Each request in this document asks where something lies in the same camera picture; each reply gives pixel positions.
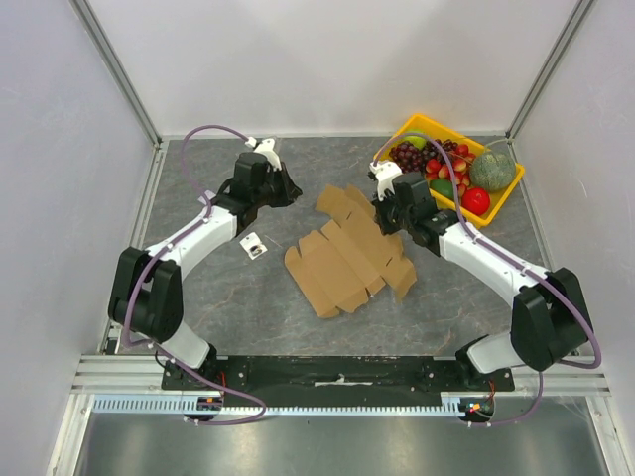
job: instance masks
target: cardboard flap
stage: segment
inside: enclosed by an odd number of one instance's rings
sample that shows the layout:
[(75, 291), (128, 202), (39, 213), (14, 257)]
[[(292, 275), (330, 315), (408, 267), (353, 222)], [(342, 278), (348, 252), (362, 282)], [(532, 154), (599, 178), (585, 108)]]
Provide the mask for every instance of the cardboard flap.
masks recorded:
[(375, 207), (368, 201), (368, 198), (361, 192), (359, 188), (353, 185), (349, 185), (344, 192), (344, 195), (350, 199), (353, 203), (361, 208), (361, 210), (375, 221)]
[(300, 253), (302, 261), (337, 307), (355, 312), (368, 302), (364, 284), (335, 246), (319, 232), (312, 231), (300, 239)]
[(384, 236), (375, 223), (375, 207), (356, 187), (327, 185), (316, 210), (330, 220), (320, 234), (312, 231), (291, 247), (285, 265), (320, 317), (337, 309), (355, 312), (388, 283), (401, 300), (417, 280), (412, 262), (403, 255), (397, 234)]
[(323, 235), (328, 238), (337, 249), (341, 257), (348, 263), (357, 277), (364, 284), (366, 290), (372, 295), (376, 295), (386, 285), (384, 280), (364, 254), (357, 248), (355, 243), (344, 233), (344, 231), (330, 220), (322, 229)]
[(327, 185), (321, 195), (317, 198), (316, 210), (326, 213), (335, 221), (339, 222), (345, 211), (346, 200), (344, 190), (333, 185)]
[(313, 273), (302, 262), (295, 246), (287, 250), (285, 266), (319, 317), (335, 317), (339, 314), (335, 303), (326, 295)]
[(406, 295), (417, 280), (415, 265), (409, 259), (400, 256), (393, 258), (384, 268), (382, 277), (393, 290), (398, 301)]

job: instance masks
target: yellow plastic basket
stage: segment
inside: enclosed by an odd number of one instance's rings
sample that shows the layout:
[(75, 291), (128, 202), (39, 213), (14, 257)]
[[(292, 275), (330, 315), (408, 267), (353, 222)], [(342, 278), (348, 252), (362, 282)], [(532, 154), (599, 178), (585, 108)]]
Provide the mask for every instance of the yellow plastic basket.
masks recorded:
[[(485, 146), (482, 146), (481, 144), (478, 144), (477, 142), (474, 142), (471, 139), (452, 131), (450, 128), (438, 123), (437, 121), (433, 121), (431, 118), (426, 117), (423, 114), (415, 114), (411, 116), (410, 119), (408, 119), (406, 123), (401, 127), (401, 129), (399, 129), (399, 131), (395, 133), (395, 136), (409, 131), (421, 131), (424, 134), (429, 135), (433, 139), (441, 139), (442, 141), (446, 139), (452, 139), (454, 142), (458, 142), (459, 144), (465, 144), (467, 147), (469, 147), (469, 151), (475, 154), (476, 157), (480, 156), (485, 151)], [(390, 151), (387, 150), (384, 156), (380, 157), (379, 160), (390, 161), (391, 158), (388, 155), (389, 152)], [(483, 226), (489, 225), (524, 174), (525, 168), (520, 164), (516, 164), (516, 176), (514, 177), (513, 181), (506, 188), (489, 194), (491, 203), (489, 205), (489, 209), (484, 214), (478, 216), (461, 207), (460, 210), (463, 213), (463, 216), (465, 216), (465, 218), (469, 222), (473, 223), (476, 228), (481, 228)], [(434, 190), (430, 190), (430, 192), (437, 201), (437, 206), (439, 208), (451, 208), (452, 210), (456, 209), (453, 200), (444, 197)]]

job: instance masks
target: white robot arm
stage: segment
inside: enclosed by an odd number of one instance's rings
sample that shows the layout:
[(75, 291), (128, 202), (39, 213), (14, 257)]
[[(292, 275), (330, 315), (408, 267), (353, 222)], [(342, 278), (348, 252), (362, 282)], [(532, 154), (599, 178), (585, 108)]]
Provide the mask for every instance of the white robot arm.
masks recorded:
[[(197, 336), (183, 320), (183, 281), (209, 253), (231, 241), (257, 217), (262, 206), (292, 204), (302, 191), (293, 183), (275, 151), (275, 140), (253, 144), (253, 152), (241, 154), (234, 176), (192, 222), (146, 250), (128, 248), (115, 274), (108, 314), (123, 324), (132, 290), (150, 260), (168, 249), (152, 270), (152, 283), (134, 303), (131, 329), (143, 334), (193, 369), (215, 358), (213, 346)], [(200, 224), (188, 233), (193, 225)]]
[[(439, 211), (418, 173), (402, 174), (392, 162), (371, 164), (370, 172), (377, 180), (373, 205), (383, 233), (406, 230), (415, 243), (470, 271), (512, 308), (511, 332), (483, 336), (456, 353), (470, 373), (490, 374), (517, 365), (543, 371), (587, 340), (567, 308), (532, 278), (537, 276), (558, 289), (590, 326), (579, 281), (571, 271), (549, 272), (528, 263), (485, 238), (470, 223), (460, 223), (453, 210)], [(496, 252), (522, 267), (511, 266)]]

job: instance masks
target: white wall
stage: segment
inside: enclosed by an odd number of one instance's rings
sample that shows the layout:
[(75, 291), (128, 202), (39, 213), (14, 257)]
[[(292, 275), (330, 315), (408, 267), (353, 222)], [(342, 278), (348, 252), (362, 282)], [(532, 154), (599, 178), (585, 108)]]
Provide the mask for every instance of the white wall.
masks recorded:
[(510, 125), (575, 0), (92, 0), (163, 134)]
[(0, 15), (0, 474), (44, 474), (151, 145), (68, 2)]
[(580, 277), (635, 443), (635, 36), (631, 0), (596, 2), (517, 142), (548, 247)]

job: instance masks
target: gray marble surface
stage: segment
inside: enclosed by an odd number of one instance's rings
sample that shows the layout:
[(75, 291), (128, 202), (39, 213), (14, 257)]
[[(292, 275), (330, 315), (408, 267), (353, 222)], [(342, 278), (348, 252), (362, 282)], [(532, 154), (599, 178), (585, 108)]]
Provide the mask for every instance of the gray marble surface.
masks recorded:
[[(354, 314), (316, 317), (284, 266), (285, 251), (328, 217), (314, 210), (327, 183), (358, 186), (370, 196), (368, 163), (386, 138), (284, 139), (283, 161), (304, 195), (287, 208), (261, 209), (243, 234), (258, 233), (269, 251), (251, 261), (238, 239), (210, 254), (184, 285), (186, 322), (221, 354), (453, 355), (472, 339), (509, 328), (511, 312), (468, 272), (415, 246), (404, 235), (418, 281), (402, 303), (382, 290)], [(487, 143), (492, 138), (476, 138)], [(174, 233), (201, 210), (181, 174), (180, 141), (169, 144), (146, 233), (146, 245)], [(230, 177), (245, 150), (237, 140), (194, 140), (187, 161), (206, 188)], [(542, 263), (519, 188), (483, 230), (513, 253)]]

